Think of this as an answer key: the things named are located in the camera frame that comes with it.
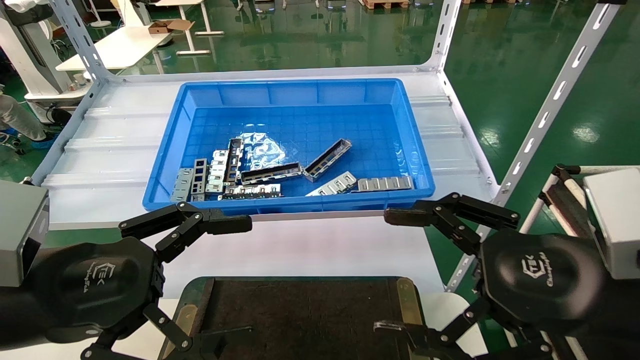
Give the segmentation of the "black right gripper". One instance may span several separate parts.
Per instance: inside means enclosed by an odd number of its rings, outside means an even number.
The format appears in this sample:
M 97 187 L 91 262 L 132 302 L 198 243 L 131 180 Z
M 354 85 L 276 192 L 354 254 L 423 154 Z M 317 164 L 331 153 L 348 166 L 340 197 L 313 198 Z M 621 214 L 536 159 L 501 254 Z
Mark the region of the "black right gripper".
M 432 226 L 466 255 L 480 252 L 483 289 L 494 303 L 477 299 L 443 330 L 381 320 L 374 322 L 374 331 L 404 341 L 415 355 L 437 360 L 552 360 L 553 347 L 544 340 L 475 357 L 464 352 L 457 340 L 496 306 L 515 322 L 540 330 L 583 328 L 608 284 L 599 251 L 590 240 L 564 234 L 497 232 L 481 244 L 482 237 L 463 220 L 494 230 L 516 229 L 521 215 L 459 193 L 384 210 L 387 224 Z

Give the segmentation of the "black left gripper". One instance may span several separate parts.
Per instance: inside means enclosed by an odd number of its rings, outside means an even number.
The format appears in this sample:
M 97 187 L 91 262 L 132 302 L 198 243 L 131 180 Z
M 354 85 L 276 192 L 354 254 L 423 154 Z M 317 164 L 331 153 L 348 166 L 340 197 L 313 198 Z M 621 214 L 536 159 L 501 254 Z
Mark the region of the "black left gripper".
M 83 360 L 137 360 L 112 347 L 148 321 L 174 345 L 167 360 L 218 360 L 229 344 L 249 340 L 253 327 L 187 335 L 157 306 L 165 282 L 162 262 L 175 260 L 202 235 L 252 228 L 249 215 L 228 216 L 219 208 L 178 202 L 122 221 L 125 239 L 116 243 L 41 251 L 30 269 L 30 294 L 44 340 L 68 344 L 99 336 L 82 352 Z M 155 251 L 140 241 L 167 230 Z

